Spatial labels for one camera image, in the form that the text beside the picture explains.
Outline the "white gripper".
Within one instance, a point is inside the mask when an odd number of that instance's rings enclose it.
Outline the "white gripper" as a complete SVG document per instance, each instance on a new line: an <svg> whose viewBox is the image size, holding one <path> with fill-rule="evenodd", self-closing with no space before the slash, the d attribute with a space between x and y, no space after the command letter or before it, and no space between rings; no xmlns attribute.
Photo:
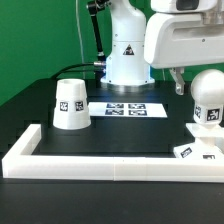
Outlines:
<svg viewBox="0 0 224 224"><path fill-rule="evenodd" d="M171 68L183 95L182 67L224 62L224 25L205 25L201 14L156 13L147 23L144 58L153 68Z"/></svg>

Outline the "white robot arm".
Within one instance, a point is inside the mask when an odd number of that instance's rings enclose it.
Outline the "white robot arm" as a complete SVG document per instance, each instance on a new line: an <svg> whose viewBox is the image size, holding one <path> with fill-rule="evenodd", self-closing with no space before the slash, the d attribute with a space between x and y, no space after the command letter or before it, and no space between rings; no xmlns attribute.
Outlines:
<svg viewBox="0 0 224 224"><path fill-rule="evenodd" d="M147 18L129 0L109 0L112 52L101 83L135 91L154 82L150 70L169 69L184 93L188 66L224 62L224 0L150 0Z"/></svg>

